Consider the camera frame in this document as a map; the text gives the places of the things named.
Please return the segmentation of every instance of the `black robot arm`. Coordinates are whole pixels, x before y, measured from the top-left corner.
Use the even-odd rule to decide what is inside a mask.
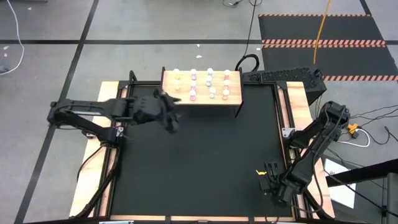
[[[282,203],[290,203],[293,194],[303,194],[312,181],[315,163],[330,143],[338,140],[341,130],[347,127],[349,118],[349,111],[345,106],[332,101],[325,103],[319,117],[304,130],[290,132],[285,140],[286,149],[307,150],[281,174],[275,174],[265,166],[267,175],[261,176],[261,190],[272,194]]]
[[[159,90],[155,90],[153,96],[116,98],[104,102],[66,99],[51,103],[47,120],[57,128],[63,125],[73,126],[97,136],[107,146],[116,147],[123,134],[122,129],[101,127],[81,115],[105,116],[111,121],[132,125],[158,121],[168,132],[174,133],[178,131],[177,115],[174,111],[174,103],[178,100]]]

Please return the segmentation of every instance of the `white cable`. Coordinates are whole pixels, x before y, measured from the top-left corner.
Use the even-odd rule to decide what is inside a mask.
[[[12,8],[12,5],[11,5],[11,3],[10,3],[10,0],[7,0],[7,3],[8,3],[8,5],[10,6],[10,9],[11,9],[13,15],[14,15],[14,18],[15,18],[15,23],[16,23],[16,25],[17,25],[17,37],[18,37],[19,44],[20,44],[21,47],[22,47],[22,55],[21,55],[21,59],[19,59],[19,62],[18,62],[17,66],[16,66],[15,68],[11,69],[11,70],[8,71],[8,72],[0,73],[0,75],[5,75],[5,74],[8,74],[8,73],[11,73],[11,72],[15,71],[15,69],[17,69],[17,68],[21,65],[22,59],[24,59],[24,54],[25,54],[25,47],[23,46],[23,44],[22,44],[22,42],[21,42],[21,38],[19,37],[19,26],[18,26],[17,14],[15,13],[14,8]]]
[[[362,146],[362,145],[359,145],[359,144],[355,144],[355,143],[351,143],[351,142],[344,142],[344,141],[337,141],[337,142],[340,142],[340,143],[343,143],[343,144],[350,144],[352,146],[358,146],[358,147],[368,147],[370,145],[370,143],[371,143],[371,138],[369,137],[369,134],[365,130],[359,129],[359,128],[356,129],[356,131],[362,131],[363,133],[365,133],[366,137],[368,137],[368,143],[365,146]]]

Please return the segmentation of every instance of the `gray floor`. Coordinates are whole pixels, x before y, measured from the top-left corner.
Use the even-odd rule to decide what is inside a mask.
[[[93,0],[49,0],[47,4],[15,2],[22,39],[78,40]],[[395,0],[367,0],[382,35],[397,40]],[[322,14],[327,0],[264,0],[256,14]],[[223,7],[216,0],[99,0],[88,39],[246,39],[251,6],[243,1],[237,8]],[[363,14],[359,0],[333,0],[331,14]],[[12,14],[0,2],[0,40],[15,39]],[[254,20],[252,39],[260,39],[258,20]],[[261,56],[259,45],[249,53]],[[162,66],[198,70],[233,69],[245,45],[85,45],[73,77],[69,98],[95,100],[104,80],[127,78],[133,69],[140,80],[158,80]],[[388,46],[398,60],[398,46]],[[25,57],[15,72],[0,77],[0,217],[12,223],[32,175],[47,131],[49,104],[57,100],[65,81],[76,45],[26,45]],[[19,60],[18,45],[0,45],[0,65],[13,67]],[[245,62],[248,71],[253,62]],[[327,82],[322,102],[344,103],[352,114],[382,106],[396,105],[397,82]],[[398,120],[373,122],[367,130],[380,141],[383,128],[398,135]],[[361,136],[355,140],[366,142]],[[56,131],[50,145],[25,222],[67,218],[76,185],[76,172],[86,144],[78,131]],[[343,144],[331,146],[343,158],[363,165],[398,157],[397,143],[384,146],[373,142],[367,148]]]

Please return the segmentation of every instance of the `orange cable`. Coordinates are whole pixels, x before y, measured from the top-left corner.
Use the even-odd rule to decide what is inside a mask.
[[[319,38],[321,37],[323,24],[325,23],[326,15],[328,14],[328,11],[329,11],[330,3],[331,3],[331,0],[328,1],[328,6],[326,7],[326,11],[322,18],[321,26],[319,27],[317,41],[315,42],[315,50],[313,51],[313,64],[314,65],[317,63],[318,41],[319,41]]]

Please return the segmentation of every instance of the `yellow object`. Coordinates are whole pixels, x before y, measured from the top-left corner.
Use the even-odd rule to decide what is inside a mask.
[[[349,124],[347,126],[348,132],[353,135],[355,133],[355,130],[358,128],[358,124]]]
[[[328,6],[326,7],[325,13],[322,18],[321,26],[319,27],[317,41],[315,42],[315,50],[313,51],[313,64],[317,63],[317,50],[318,50],[318,41],[321,37],[323,24],[325,23],[326,15],[328,14],[329,7],[330,7],[331,0],[328,1]]]
[[[267,174],[267,172],[259,172],[258,170],[256,170],[256,172],[258,175],[266,175]]]

